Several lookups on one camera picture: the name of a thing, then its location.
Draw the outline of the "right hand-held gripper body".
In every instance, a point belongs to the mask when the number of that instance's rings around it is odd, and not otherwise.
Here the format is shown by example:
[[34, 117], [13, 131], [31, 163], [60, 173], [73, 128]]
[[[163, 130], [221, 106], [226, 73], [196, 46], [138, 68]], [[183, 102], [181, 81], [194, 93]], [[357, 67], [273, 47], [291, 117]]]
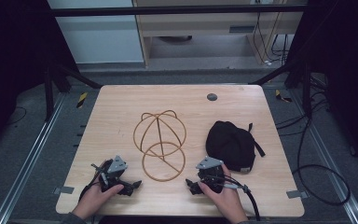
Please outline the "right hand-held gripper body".
[[198, 177], [200, 181], [215, 193], [220, 193], [225, 184], [225, 174], [222, 164], [222, 161], [206, 156], [196, 166], [199, 170]]

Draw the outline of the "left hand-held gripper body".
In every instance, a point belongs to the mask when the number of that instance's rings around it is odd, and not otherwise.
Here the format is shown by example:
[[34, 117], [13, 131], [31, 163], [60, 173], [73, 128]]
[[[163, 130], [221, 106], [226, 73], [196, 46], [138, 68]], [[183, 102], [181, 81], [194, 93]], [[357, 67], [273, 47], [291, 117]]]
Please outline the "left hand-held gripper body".
[[101, 173], [99, 177], [102, 192], [107, 191], [119, 183], [119, 178], [127, 169], [128, 165], [120, 156], [115, 156], [113, 159], [105, 161], [101, 166]]

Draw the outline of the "black cap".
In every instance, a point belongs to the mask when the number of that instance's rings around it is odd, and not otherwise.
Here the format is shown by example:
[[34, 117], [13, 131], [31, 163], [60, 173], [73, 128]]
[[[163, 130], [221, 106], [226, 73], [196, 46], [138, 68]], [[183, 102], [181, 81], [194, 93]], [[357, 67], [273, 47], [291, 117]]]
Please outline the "black cap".
[[252, 129], [252, 123], [245, 130], [230, 121], [218, 120], [207, 135], [207, 155], [223, 161], [231, 171], [250, 173], [255, 163], [255, 153], [258, 152], [261, 157], [266, 156], [251, 134]]

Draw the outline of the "golden wire hat stand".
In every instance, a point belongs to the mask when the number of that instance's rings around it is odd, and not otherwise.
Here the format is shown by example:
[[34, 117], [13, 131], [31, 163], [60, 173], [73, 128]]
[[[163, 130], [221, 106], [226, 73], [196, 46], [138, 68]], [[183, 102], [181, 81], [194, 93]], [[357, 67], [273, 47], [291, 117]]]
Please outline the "golden wire hat stand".
[[187, 130], [173, 110], [145, 112], [133, 130], [135, 147], [142, 153], [145, 174], [154, 181], [168, 182], [186, 167], [184, 144]]

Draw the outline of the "person's right hand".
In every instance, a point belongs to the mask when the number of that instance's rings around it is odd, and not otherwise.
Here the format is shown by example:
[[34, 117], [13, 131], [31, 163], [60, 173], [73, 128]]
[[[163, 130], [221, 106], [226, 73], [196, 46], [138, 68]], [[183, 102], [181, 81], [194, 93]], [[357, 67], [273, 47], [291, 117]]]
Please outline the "person's right hand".
[[218, 211], [228, 221], [230, 219], [248, 219], [236, 189], [223, 187], [220, 193], [215, 193], [202, 182], [199, 182], [199, 186], [202, 192], [213, 201]]

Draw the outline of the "person's left hand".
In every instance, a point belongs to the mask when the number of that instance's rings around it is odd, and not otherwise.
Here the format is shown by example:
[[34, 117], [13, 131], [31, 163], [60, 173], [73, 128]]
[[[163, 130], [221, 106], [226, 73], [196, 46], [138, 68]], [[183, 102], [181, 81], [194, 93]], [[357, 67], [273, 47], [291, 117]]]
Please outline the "person's left hand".
[[100, 187], [90, 187], [84, 193], [83, 197], [72, 211], [72, 214], [83, 220], [95, 215], [105, 203], [117, 195], [123, 188], [123, 185], [116, 185], [111, 189], [102, 192]]

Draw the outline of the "yellow black striped tape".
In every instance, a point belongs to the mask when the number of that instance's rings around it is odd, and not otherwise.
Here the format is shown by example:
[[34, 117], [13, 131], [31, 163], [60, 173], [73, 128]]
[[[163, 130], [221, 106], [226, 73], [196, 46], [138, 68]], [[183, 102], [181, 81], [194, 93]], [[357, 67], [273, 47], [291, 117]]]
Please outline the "yellow black striped tape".
[[82, 105], [84, 104], [86, 98], [88, 96], [88, 93], [87, 92], [82, 92], [79, 96], [79, 99], [78, 99], [78, 102], [76, 104], [76, 108], [81, 108]]
[[284, 101], [286, 103], [293, 102], [290, 97], [282, 97], [281, 92], [279, 90], [275, 90], [275, 97], [276, 97], [276, 99]]

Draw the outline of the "white cabinet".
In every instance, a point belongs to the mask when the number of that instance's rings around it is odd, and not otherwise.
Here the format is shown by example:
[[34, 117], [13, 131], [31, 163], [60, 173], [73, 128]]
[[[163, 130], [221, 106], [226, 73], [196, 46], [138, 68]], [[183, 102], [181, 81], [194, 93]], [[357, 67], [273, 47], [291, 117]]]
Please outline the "white cabinet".
[[[131, 0], [48, 0], [52, 9], [132, 7]], [[77, 64], [142, 63], [134, 16], [58, 17]]]

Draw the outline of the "light wooden desk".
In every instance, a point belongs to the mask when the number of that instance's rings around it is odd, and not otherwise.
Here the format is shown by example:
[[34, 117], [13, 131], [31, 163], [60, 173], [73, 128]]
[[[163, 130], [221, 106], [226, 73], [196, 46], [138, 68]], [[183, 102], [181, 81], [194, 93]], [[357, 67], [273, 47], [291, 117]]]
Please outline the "light wooden desk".
[[[307, 0], [131, 0], [136, 7], [294, 5]], [[293, 35], [300, 12], [231, 14], [138, 15], [136, 17], [144, 60], [150, 61], [151, 44], [159, 36], [245, 35], [259, 63], [272, 57], [273, 39]]]

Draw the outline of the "black curtain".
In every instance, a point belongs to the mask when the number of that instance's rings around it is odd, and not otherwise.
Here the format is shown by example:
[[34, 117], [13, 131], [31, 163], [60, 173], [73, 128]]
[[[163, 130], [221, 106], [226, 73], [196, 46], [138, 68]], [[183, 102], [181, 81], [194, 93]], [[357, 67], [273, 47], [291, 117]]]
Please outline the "black curtain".
[[327, 77], [327, 96], [358, 152], [358, 0], [309, 0], [318, 8], [303, 13], [289, 59], [304, 59]]
[[48, 0], [0, 0], [0, 132], [18, 95], [44, 82], [44, 64], [32, 46], [34, 40], [47, 44], [55, 62], [78, 70], [57, 21], [35, 14], [49, 8]]

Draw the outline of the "grey metal table bracket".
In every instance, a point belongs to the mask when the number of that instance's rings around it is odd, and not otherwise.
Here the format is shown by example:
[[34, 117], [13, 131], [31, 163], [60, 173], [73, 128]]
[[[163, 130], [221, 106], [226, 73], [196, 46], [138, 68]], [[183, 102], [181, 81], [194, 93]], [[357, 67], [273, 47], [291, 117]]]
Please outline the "grey metal table bracket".
[[286, 195], [289, 199], [300, 198], [300, 199], [307, 199], [309, 198], [309, 194], [306, 191], [300, 190], [288, 190]]
[[72, 187], [66, 187], [66, 186], [62, 186], [62, 187], [57, 187], [53, 190], [53, 193], [56, 195], [59, 194], [72, 194], [74, 191], [74, 188]]

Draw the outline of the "aluminium floor rail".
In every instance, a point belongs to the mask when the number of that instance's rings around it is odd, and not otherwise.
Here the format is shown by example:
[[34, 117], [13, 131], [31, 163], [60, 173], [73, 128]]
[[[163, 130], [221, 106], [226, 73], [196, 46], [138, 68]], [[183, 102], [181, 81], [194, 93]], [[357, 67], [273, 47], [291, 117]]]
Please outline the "aluminium floor rail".
[[[317, 130], [317, 127], [311, 122], [309, 124], [310, 137], [312, 143], [315, 146], [316, 152], [323, 164], [323, 166], [337, 172], [340, 176], [343, 176], [342, 172], [339, 170], [337, 164], [333, 160], [332, 156], [328, 152], [328, 149], [322, 139], [322, 136]], [[358, 202], [356, 201], [355, 196], [349, 188], [345, 186], [343, 180], [340, 180], [337, 175], [329, 174], [330, 181], [335, 189], [335, 192], [338, 198], [343, 202], [345, 199], [347, 201], [343, 204], [343, 207], [351, 221], [352, 224], [358, 224]]]
[[30, 149], [21, 169], [19, 170], [7, 196], [0, 205], [0, 224], [7, 224], [25, 185], [36, 165], [39, 155], [42, 152], [51, 131], [56, 123], [58, 116], [62, 111], [62, 105], [66, 98], [66, 93], [59, 93], [57, 101], [54, 103], [53, 112], [49, 119], [47, 119], [38, 136], [36, 137], [33, 146]]

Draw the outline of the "black upright stand post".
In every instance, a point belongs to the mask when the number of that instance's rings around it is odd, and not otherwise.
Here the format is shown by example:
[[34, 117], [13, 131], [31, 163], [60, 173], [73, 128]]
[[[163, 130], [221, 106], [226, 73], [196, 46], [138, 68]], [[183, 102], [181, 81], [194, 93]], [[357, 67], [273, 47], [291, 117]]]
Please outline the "black upright stand post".
[[46, 99], [46, 121], [49, 121], [54, 112], [53, 89], [52, 89], [52, 80], [49, 72], [49, 67], [47, 67], [45, 70], [44, 81], [45, 81], [45, 99]]
[[302, 91], [302, 107], [305, 115], [311, 118], [311, 105], [310, 105], [310, 68], [307, 63], [304, 63], [303, 73], [303, 91]]

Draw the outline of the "black diagonal frame strut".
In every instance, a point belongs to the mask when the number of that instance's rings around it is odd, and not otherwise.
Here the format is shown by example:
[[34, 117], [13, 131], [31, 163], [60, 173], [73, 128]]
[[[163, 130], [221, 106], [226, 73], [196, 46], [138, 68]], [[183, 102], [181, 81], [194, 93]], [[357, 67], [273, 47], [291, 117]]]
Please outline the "black diagonal frame strut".
[[250, 85], [263, 85], [266, 82], [268, 82], [269, 80], [277, 77], [278, 75], [284, 73], [284, 72], [288, 72], [290, 71], [296, 64], [294, 62], [290, 62], [290, 63], [286, 63], [285, 65], [282, 65], [281, 67], [275, 69], [274, 71], [272, 71], [271, 73], [267, 74], [264, 77], [261, 77], [260, 79], [250, 82]]
[[101, 84], [96, 83], [96, 82], [94, 82], [94, 81], [92, 81], [92, 80], [90, 80], [90, 79], [88, 79], [86, 77], [83, 77], [80, 73], [78, 73], [76, 71], [73, 71], [73, 70], [71, 70], [71, 69], [69, 69], [69, 68], [67, 68], [67, 67], [65, 67], [63, 65], [58, 64], [57, 68], [60, 71], [64, 72], [66, 75], [77, 79], [78, 81], [88, 85], [89, 87], [91, 87], [93, 89], [100, 89], [102, 87]]

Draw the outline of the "black horizontal frame bar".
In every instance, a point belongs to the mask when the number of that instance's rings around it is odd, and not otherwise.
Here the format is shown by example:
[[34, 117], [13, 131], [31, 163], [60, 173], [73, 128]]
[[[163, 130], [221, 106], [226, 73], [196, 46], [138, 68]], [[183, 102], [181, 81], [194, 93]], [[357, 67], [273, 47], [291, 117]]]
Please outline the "black horizontal frame bar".
[[83, 16], [128, 16], [169, 14], [211, 13], [254, 13], [254, 12], [300, 12], [309, 6], [297, 5], [237, 5], [237, 6], [171, 6], [171, 7], [103, 7], [103, 8], [60, 8], [48, 13], [55, 17]]

